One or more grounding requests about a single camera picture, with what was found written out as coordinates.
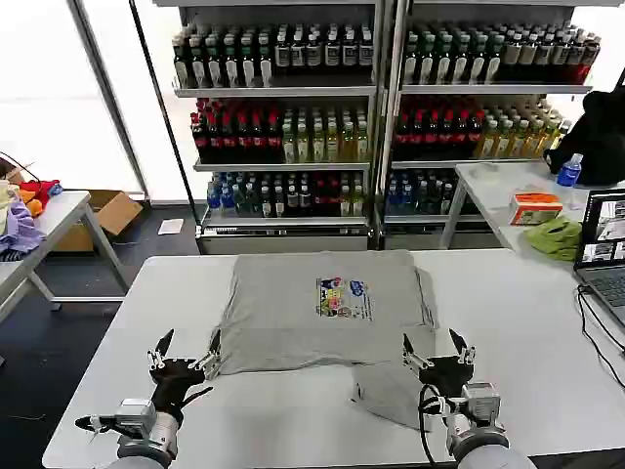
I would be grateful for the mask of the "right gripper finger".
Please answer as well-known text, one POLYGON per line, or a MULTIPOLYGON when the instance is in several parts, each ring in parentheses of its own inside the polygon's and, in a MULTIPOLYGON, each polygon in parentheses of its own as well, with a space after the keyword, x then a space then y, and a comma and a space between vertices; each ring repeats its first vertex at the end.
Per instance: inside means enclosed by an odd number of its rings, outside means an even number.
POLYGON ((413 372, 420 372, 433 368, 434 363, 426 358, 419 356, 408 337, 407 334, 403 334, 403 364, 408 366, 413 372))
POLYGON ((465 338, 452 328, 448 329, 452 343, 458 353, 458 363, 473 365, 475 361, 476 348, 469 346, 465 338))

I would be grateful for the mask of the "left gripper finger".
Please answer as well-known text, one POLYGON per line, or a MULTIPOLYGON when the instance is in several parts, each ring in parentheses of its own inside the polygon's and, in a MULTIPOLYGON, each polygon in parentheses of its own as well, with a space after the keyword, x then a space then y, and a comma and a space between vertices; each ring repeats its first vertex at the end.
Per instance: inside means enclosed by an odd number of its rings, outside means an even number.
POLYGON ((170 329, 164 336, 162 336, 156 343, 153 350, 147 351, 147 357, 149 360, 150 368, 164 368, 173 362, 172 359, 167 357, 167 352, 171 345, 175 329, 170 329))
POLYGON ((220 328, 216 328, 211 335, 208 352, 187 366, 191 371, 202 371, 207 380, 214 379, 221 366, 221 332, 220 328))

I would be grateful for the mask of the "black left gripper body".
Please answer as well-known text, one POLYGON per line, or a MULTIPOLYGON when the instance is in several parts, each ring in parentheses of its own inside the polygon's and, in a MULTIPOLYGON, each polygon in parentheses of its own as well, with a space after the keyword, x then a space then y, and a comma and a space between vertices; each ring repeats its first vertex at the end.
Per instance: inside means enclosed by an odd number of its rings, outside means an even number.
POLYGON ((207 386, 201 391, 187 396, 188 390, 205 381, 202 371, 191 371, 188 365, 192 359, 172 359, 173 362, 164 368, 156 368, 149 372, 156 385, 151 401, 157 412, 169 414, 176 421, 183 421, 183 408, 199 397, 213 390, 207 386))

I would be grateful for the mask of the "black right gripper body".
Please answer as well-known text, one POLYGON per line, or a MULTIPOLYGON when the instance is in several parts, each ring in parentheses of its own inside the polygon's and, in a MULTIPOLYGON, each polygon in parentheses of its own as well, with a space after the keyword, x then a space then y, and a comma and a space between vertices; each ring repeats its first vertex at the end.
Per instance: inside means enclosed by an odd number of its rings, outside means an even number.
POLYGON ((444 397, 460 397, 462 388, 474 376, 472 363, 459 362, 459 357, 434 357, 429 364, 421 368, 419 380, 424 385, 434 386, 444 397))

